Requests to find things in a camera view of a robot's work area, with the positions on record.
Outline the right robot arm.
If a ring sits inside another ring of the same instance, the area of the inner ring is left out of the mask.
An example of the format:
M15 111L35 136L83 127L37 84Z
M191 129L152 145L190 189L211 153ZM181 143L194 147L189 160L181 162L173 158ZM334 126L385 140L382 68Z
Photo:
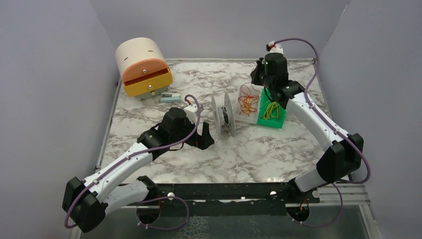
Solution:
M289 183L297 193L334 183L361 166L363 138L337 126L314 103L297 81L289 79L287 59L282 53L268 53L256 61L251 82L263 86L270 99L297 117L324 151L316 165Z

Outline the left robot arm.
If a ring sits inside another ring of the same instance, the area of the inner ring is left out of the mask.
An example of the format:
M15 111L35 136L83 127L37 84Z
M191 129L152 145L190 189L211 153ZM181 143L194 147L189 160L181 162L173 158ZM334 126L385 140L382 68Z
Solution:
M86 233L97 227L109 213L135 202L152 203L162 199L158 186L147 176L121 186L132 173L146 166L170 148L187 144L205 150L214 144L209 124L197 132L203 107L189 105L170 108L162 121L143 132L118 159L83 180L72 178L66 184L62 208L64 226L79 227Z

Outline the grey perforated cable spool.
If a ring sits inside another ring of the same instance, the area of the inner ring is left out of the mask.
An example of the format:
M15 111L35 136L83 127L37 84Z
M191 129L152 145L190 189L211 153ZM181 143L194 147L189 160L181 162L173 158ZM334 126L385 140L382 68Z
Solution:
M218 139L222 139L222 132L229 132L232 137L236 135L234 111L229 94L224 94L224 101L218 104L214 95L211 96L212 115L214 128Z

